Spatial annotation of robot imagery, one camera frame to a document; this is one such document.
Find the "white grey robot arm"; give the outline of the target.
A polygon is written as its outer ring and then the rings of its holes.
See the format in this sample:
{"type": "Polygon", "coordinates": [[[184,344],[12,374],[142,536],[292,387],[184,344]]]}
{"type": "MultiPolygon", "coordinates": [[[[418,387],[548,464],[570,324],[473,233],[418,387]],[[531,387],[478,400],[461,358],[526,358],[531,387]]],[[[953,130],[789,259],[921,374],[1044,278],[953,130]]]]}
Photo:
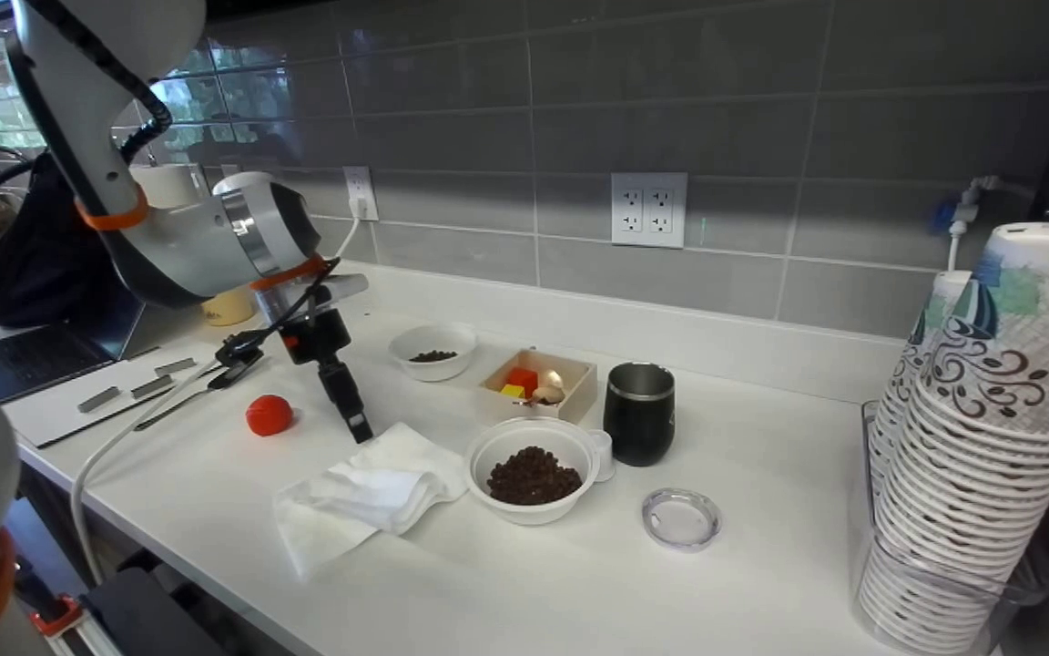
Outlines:
{"type": "Polygon", "coordinates": [[[208,0],[12,0],[8,64],[71,189],[80,223],[103,240],[116,278],[144,301],[193,306],[253,288],[264,329],[224,351],[240,363],[276,333],[295,363],[313,359],[353,442],[372,442],[359,389],[337,358],[337,259],[321,253],[305,200],[264,171],[236,171],[210,189],[155,205],[135,155],[169,127],[152,81],[205,38],[208,0]]]}

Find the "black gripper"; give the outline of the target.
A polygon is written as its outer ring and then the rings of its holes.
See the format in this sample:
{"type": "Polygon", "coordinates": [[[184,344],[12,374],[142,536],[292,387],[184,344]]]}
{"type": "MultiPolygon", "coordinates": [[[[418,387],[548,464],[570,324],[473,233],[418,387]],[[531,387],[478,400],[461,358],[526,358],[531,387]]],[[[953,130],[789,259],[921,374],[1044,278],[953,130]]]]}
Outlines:
{"type": "Polygon", "coordinates": [[[372,442],[359,389],[350,369],[337,359],[337,351],[350,344],[344,321],[326,290],[318,290],[295,316],[279,324],[279,344],[295,363],[321,359],[318,378],[326,400],[344,419],[358,444],[372,442]]]}

